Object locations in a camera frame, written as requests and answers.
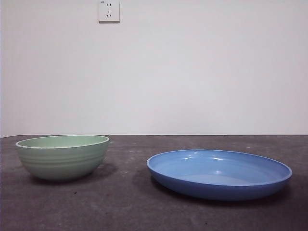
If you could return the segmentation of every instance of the ceramic bowl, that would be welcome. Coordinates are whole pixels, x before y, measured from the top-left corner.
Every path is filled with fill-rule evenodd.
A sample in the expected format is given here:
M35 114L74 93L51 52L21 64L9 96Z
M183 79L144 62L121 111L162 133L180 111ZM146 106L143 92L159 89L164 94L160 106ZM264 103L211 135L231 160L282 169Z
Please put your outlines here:
M41 179L64 181L85 176L102 162L109 138L67 135L32 138L16 143L26 170Z

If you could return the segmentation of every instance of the electrical outlet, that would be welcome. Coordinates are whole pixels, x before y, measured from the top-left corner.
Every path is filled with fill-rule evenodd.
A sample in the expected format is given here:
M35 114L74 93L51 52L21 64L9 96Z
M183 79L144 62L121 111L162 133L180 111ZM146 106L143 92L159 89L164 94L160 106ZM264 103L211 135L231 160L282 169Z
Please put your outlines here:
M120 22L120 0L99 1L99 22Z

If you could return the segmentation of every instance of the white wall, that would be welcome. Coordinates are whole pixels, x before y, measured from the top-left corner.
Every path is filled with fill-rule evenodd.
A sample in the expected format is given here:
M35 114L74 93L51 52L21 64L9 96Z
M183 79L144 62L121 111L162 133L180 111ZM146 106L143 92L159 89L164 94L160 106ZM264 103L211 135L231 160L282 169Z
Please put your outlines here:
M1 135L308 134L308 1L1 1Z

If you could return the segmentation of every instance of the plate rim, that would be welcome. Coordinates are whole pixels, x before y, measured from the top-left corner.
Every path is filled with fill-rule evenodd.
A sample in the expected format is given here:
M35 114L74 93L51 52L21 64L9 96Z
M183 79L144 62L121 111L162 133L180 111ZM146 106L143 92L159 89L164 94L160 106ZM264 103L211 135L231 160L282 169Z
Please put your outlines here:
M264 159L268 159L270 161L274 161L274 162L276 162L278 164L281 164L281 165L285 166L289 170L289 174L287 176L283 177L283 178L280 178L279 180L273 180L273 181L267 181L267 182L261 182L261 183L253 183L253 184L218 184L218 183L216 183L215 184L215 183L201 183L201 182L197 182L197 181L193 181L193 180L183 180L183 179L180 179L180 178L171 177L169 175L157 172L149 164L151 159L153 159L153 158L155 158L155 157L157 157L159 155L167 154L167 153L173 153L173 152L182 152L182 151L218 151L218 152L240 153L240 154L257 156L257 157L261 157L261 158L264 158ZM229 150L217 150L217 149L183 149L183 150L174 150L174 151L163 152L163 153L155 154L155 155L151 156L150 158L148 158L148 160L146 161L146 165L147 165L147 167L150 170L152 170L152 171L154 171L154 172L156 172L156 173L158 173L158 174L160 174L162 176L165 176L165 177L169 177L169 178L172 178L172 179L181 180L181 181L185 181L185 182L190 182L190 183L196 183L196 184L202 184L202 185L213 185L213 186L232 186L232 187L247 187L248 186L248 187L251 187L251 186L270 185L270 184L275 184L275 183L279 183L279 182L283 182L285 180L288 180L288 179L290 179L292 177L292 174L293 174L291 168L288 165L286 165L286 164L284 164L284 163L282 163L282 162L280 162L278 160L274 160L274 159L271 159L271 158L268 158L268 157L264 157L264 156L261 156L261 155L256 155L256 154L237 152L237 151L229 151Z

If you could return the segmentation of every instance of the shallow dish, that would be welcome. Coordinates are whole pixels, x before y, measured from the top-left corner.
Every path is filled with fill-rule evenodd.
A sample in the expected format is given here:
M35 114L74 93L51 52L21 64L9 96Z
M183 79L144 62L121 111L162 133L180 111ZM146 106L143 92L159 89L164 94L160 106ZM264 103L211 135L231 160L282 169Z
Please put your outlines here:
M32 175L54 181L72 180L94 171L109 138L92 135L48 136L16 143L19 158Z
M257 199L286 185L292 170L259 155L221 150L180 150L152 156L152 176L189 196L223 201Z

